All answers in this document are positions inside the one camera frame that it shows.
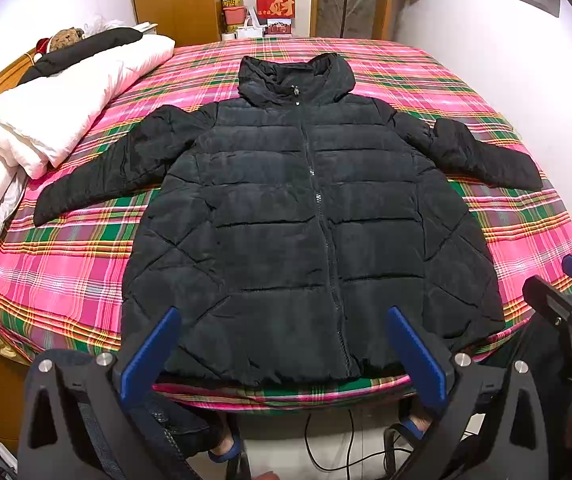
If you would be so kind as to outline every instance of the jacket's left sleeve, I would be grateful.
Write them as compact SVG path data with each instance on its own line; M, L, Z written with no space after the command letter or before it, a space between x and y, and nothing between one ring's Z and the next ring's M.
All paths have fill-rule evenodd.
M101 155L45 187L34 224L161 182L177 157L212 127L216 115L216 103L190 114L171 105L157 108Z
M375 100L381 117L408 144L431 158L437 167L464 173L492 186L539 191L539 170L526 154L476 140L459 121L440 118L433 128L420 119Z

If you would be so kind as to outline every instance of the black pillow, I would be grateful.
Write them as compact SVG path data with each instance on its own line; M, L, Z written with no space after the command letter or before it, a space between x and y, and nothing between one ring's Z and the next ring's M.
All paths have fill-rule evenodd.
M65 46L40 57L34 66L26 70L17 85L28 83L38 77L56 74L69 66L73 66L75 63L79 63L82 59L94 56L109 48L139 41L142 36L143 34L140 31L130 27L105 30L79 41L79 43Z

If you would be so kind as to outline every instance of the jacket collar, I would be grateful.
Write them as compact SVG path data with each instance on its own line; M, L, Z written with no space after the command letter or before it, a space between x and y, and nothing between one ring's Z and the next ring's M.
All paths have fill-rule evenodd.
M350 65L327 53L305 63L275 63L244 56L239 93L253 105L266 107L336 102L355 87Z

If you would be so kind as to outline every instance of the black puffer jacket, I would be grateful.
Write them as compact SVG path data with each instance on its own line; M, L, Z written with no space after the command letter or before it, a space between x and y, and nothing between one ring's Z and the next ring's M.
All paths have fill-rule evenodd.
M162 106L48 186L35 225L163 179L124 275L122 332L179 307L166 370L245 384L390 371L391 305L459 349L503 327L482 231L436 167L523 189L530 157L350 94L346 61L243 58L242 98Z

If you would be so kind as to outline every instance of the plaid bedsheet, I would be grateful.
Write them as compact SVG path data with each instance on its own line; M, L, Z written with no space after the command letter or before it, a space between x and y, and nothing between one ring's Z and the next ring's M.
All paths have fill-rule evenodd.
M163 104L188 111L237 96L242 56L280 62L339 52L352 66L354 92L381 98L428 122L440 116L466 123L480 140L526 151L513 128L463 81L416 48L370 40L240 40L178 48L174 57L113 100L56 171L32 181L0 241L0 332L33 359L47 348L97 354L120 346L122 275L146 205L157 189L143 189L41 228L32 223L40 191L106 150L134 124ZM451 175L451 185L479 220L494 258L505 329L474 348L483 358L511 337L531 315L524 280L539 274L572 293L561 258L572 253L572 222L562 200L544 179L541 192L491 189ZM351 402L408 391L407 376L307 385L291 390L160 384L181 402L219 410L287 410Z

